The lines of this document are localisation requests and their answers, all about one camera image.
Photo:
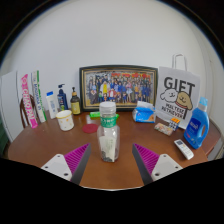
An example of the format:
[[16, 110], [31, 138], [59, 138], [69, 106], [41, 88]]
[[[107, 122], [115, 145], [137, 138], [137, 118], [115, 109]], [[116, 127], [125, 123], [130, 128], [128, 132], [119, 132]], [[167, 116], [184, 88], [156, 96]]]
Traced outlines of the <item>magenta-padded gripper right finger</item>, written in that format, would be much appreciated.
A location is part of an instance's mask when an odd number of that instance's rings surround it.
[[132, 153], [145, 185], [182, 169], [168, 154], [158, 155], [139, 144], [132, 146]]

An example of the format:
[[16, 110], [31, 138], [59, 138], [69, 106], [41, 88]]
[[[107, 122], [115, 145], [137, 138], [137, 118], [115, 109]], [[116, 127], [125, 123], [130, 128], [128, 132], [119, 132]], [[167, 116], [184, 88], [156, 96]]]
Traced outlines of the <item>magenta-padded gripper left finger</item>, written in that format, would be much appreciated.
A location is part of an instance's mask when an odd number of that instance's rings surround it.
[[90, 154], [91, 144], [87, 143], [65, 155], [56, 154], [42, 169], [79, 185]]

